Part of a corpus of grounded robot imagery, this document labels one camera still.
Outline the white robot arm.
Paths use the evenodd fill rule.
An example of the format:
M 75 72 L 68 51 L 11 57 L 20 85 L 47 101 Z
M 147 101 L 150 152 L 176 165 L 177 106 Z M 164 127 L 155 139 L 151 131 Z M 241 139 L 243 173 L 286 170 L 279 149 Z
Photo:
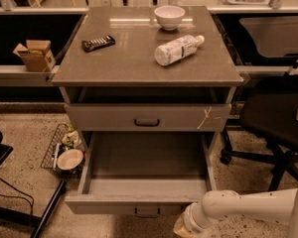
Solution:
M 298 188 L 253 194 L 212 190 L 186 207 L 174 232 L 193 238 L 229 217 L 241 216 L 288 225 L 287 238 L 298 238 Z

